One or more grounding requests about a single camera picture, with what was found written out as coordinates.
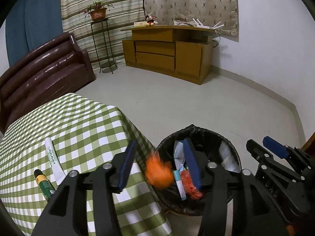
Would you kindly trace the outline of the grey white wrapper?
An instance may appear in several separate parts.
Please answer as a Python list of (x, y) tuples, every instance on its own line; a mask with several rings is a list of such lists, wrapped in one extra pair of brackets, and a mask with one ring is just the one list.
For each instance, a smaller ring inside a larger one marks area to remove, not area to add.
[(240, 167), (233, 156), (232, 149), (225, 140), (222, 140), (220, 144), (219, 154), (222, 159), (221, 165), (225, 170), (235, 173), (240, 172)]

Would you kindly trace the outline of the green glass bottle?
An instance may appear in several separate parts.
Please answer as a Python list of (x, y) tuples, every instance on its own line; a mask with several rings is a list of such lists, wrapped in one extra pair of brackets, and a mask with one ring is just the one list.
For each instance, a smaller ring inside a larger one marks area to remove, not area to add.
[(40, 169), (36, 169), (34, 171), (34, 177), (42, 194), (44, 195), (46, 201), (48, 202), (55, 193), (56, 191), (55, 188)]

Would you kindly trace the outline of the white toothpaste tube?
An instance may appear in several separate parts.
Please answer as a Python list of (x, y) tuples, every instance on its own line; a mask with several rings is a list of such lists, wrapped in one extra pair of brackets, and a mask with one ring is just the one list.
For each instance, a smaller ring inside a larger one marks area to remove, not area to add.
[(60, 165), (53, 142), (50, 137), (47, 137), (45, 139), (45, 149), (53, 176), (55, 177), (56, 184), (60, 185), (62, 181), (66, 178), (66, 174)]

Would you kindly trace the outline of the red plastic bag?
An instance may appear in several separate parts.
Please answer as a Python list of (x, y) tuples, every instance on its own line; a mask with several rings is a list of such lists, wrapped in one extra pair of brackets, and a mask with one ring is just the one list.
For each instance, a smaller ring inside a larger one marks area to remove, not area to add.
[(203, 197), (203, 194), (197, 190), (193, 184), (192, 177), (190, 176), (189, 170), (185, 169), (181, 172), (181, 180), (185, 188), (186, 194), (193, 200), (199, 200)]

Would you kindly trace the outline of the light blue tube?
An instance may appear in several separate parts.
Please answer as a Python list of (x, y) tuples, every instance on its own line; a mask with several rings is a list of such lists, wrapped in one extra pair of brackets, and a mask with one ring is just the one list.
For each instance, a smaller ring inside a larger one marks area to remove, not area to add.
[(174, 175), (174, 178), (175, 178), (175, 182), (176, 182), (177, 189), (179, 191), (181, 200), (186, 200), (186, 191), (185, 191), (185, 188), (183, 186), (179, 170), (173, 171), (173, 175)]

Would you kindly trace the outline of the small orange plastic bag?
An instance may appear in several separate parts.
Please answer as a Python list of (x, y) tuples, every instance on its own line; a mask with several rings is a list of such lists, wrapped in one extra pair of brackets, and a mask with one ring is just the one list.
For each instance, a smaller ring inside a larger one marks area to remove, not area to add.
[(152, 152), (146, 160), (145, 176), (147, 182), (159, 190), (168, 188), (174, 182), (171, 162), (164, 162), (156, 151)]

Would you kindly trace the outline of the black lined trash bin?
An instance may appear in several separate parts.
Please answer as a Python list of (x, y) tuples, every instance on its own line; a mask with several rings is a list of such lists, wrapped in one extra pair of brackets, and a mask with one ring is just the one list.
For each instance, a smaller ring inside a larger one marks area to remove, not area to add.
[[(206, 128), (201, 128), (195, 125), (190, 125), (181, 130), (172, 133), (166, 137), (157, 146), (157, 152), (160, 158), (166, 162), (170, 161), (172, 166), (175, 167), (173, 158), (175, 141), (182, 141), (185, 138), (190, 138), (196, 151), (200, 151), (206, 154), (208, 161), (213, 161), (221, 165), (222, 159), (219, 154), (219, 147), (222, 140), (225, 140), (231, 147), (233, 156), (240, 167), (241, 160), (239, 154), (234, 145), (224, 136), (211, 131)], [(205, 207), (205, 198), (202, 197), (199, 200), (193, 200), (189, 195), (186, 196), (186, 200), (181, 200), (180, 194), (177, 189), (177, 185), (173, 183), (171, 186), (164, 190), (153, 188), (159, 204), (162, 209), (166, 212), (171, 212), (176, 215), (187, 215), (187, 216), (201, 216)]]

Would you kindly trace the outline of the wooden chair edge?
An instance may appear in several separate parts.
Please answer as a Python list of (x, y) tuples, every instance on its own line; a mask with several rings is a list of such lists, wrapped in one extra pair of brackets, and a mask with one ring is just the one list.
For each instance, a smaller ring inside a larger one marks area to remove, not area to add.
[(301, 150), (304, 152), (310, 152), (314, 146), (315, 140), (315, 132), (311, 135), (311, 137), (307, 140), (307, 142), (301, 147)]

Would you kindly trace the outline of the green checkered tablecloth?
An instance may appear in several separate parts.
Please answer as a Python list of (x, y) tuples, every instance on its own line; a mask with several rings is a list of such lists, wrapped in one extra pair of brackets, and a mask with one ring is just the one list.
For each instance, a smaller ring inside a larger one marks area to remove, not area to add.
[(65, 173), (95, 170), (138, 142), (128, 184), (113, 196), (123, 235), (172, 235), (171, 226), (147, 184), (145, 160), (154, 147), (113, 105), (66, 94), (11, 124), (1, 140), (1, 201), (23, 235), (31, 235), (46, 206), (34, 171), (52, 182), (45, 139), (51, 138)]

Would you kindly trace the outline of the wooden TV cabinet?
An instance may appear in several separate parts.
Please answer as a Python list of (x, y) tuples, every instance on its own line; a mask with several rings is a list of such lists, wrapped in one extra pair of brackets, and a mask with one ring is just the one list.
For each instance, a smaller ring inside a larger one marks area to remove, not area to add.
[(214, 49), (212, 29), (157, 25), (130, 27), (123, 40), (125, 64), (201, 85), (210, 73)]

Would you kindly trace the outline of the dark red leather sofa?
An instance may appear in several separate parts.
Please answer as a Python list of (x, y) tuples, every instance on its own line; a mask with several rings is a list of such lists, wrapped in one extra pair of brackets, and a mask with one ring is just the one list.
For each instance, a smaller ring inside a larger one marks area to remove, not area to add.
[(44, 43), (1, 76), (1, 133), (25, 114), (94, 80), (88, 52), (73, 33)]

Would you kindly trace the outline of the black metal plant stand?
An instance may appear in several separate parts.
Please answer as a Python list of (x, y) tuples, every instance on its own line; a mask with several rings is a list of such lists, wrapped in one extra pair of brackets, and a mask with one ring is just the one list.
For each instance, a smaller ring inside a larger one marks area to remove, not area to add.
[(94, 50), (100, 73), (114, 74), (118, 67), (114, 58), (112, 40), (109, 32), (108, 18), (97, 19), (90, 23)]

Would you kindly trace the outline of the beige diamond pattern curtain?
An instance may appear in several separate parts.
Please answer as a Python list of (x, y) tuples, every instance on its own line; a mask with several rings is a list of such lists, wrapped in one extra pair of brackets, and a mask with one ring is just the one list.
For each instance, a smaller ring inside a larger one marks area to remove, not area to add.
[(146, 14), (161, 25), (175, 22), (220, 26), (222, 35), (239, 36), (238, 0), (144, 0)]

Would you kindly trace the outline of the small plush toy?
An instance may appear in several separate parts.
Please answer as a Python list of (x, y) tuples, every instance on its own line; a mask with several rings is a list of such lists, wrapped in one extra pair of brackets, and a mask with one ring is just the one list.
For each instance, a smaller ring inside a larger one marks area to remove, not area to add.
[(155, 16), (147, 15), (145, 16), (146, 26), (153, 26), (158, 24), (157, 18)]

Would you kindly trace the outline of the cream box on cabinet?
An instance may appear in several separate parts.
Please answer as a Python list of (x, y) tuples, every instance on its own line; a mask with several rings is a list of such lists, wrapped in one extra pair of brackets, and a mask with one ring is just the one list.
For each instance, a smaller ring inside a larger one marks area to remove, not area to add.
[(133, 26), (134, 27), (146, 27), (148, 23), (146, 21), (140, 21), (140, 22), (134, 22)]

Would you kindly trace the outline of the striped curtain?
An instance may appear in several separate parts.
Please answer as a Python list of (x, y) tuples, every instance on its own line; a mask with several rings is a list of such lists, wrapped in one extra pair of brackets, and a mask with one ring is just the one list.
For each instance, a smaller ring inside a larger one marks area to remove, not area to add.
[(108, 58), (123, 55), (122, 41), (130, 37), (125, 27), (144, 20), (143, 0), (61, 0), (64, 32), (71, 32), (88, 51), (93, 68)]

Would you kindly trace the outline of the blue curtain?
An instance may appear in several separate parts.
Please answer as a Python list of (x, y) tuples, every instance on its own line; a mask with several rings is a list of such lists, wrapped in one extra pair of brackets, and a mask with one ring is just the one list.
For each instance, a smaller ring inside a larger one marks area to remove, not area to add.
[(5, 20), (9, 66), (62, 33), (60, 0), (17, 0)]

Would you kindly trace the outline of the potted plant terracotta pot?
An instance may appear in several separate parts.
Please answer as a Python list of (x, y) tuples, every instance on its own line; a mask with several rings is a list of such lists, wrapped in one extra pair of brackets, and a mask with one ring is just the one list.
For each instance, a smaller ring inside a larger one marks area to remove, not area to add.
[(85, 16), (89, 16), (92, 21), (97, 21), (106, 18), (106, 11), (114, 8), (114, 5), (107, 2), (93, 2), (85, 10)]

